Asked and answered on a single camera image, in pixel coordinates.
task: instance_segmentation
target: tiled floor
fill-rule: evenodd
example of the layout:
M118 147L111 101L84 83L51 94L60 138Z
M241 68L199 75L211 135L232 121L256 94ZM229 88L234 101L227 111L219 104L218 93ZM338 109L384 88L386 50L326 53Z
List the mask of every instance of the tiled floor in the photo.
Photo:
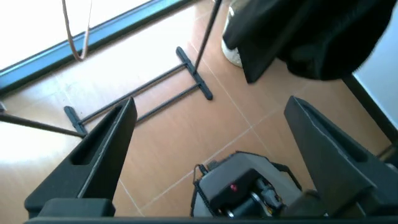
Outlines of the tiled floor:
M194 61L212 5L203 0L185 7L1 100L10 114L73 129L64 106L88 115L178 64L178 45ZM312 188L283 115L290 95L309 101L373 153L389 144L341 81L305 80L276 60L257 83L248 85L242 70L221 52L226 12L224 4L198 70L213 101L196 91L136 127L114 197L116 215L188 216L193 166L236 150L286 164L304 187ZM178 72L135 97L139 114L192 84L186 70ZM80 140L5 123L0 123L0 136L0 219L20 223L27 219L24 199Z

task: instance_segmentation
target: cable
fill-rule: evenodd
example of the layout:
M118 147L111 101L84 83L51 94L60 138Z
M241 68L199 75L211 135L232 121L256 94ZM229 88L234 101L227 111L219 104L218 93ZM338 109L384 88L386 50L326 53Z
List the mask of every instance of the cable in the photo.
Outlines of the cable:
M93 6L93 0L91 0L91 3L90 3L90 12L88 14L88 23L87 23L87 30L85 32L83 50L81 52L81 56L79 56L79 54L75 48L75 44L73 43L73 36L70 33L67 4L66 4L65 0L62 0L63 17L65 19L65 27L67 28L68 42L69 42L70 49L72 50L74 58L79 62L82 62L85 59L87 51L88 51L87 45L88 45L88 36L90 35L90 16L91 16L91 7L92 6Z

